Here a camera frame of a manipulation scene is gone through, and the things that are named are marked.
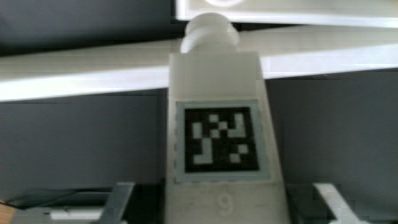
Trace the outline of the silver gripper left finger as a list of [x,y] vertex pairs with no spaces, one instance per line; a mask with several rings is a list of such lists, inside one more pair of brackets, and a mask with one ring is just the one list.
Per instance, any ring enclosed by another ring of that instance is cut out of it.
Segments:
[[164,185],[119,182],[107,199],[100,224],[164,224]]

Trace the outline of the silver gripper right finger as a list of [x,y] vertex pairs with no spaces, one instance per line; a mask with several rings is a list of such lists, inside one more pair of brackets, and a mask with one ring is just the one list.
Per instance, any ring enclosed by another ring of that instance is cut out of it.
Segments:
[[331,183],[290,184],[286,193],[293,224],[363,224]]

